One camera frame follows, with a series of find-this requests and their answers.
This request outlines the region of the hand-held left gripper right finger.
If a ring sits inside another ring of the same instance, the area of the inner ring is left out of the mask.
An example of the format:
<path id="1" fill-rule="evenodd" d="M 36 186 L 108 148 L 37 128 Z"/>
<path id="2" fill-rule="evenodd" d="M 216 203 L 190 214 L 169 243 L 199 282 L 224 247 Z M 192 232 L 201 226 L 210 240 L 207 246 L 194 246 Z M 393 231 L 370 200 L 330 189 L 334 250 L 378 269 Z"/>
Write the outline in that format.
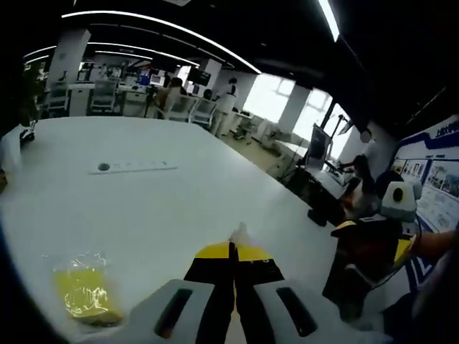
<path id="1" fill-rule="evenodd" d="M 260 246 L 235 245 L 236 305 L 248 343 L 388 343 L 341 320 L 335 304 L 294 279 L 285 279 Z"/>

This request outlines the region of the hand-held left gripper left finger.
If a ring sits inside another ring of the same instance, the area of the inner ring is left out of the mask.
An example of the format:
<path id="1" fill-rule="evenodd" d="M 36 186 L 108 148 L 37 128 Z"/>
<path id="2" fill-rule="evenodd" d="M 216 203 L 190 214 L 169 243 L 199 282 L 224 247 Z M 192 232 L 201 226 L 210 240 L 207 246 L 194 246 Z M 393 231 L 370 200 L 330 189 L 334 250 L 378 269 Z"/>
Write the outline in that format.
<path id="1" fill-rule="evenodd" d="M 122 343 L 223 343 L 234 307 L 235 244 L 198 251 L 183 279 L 136 305 Z"/>

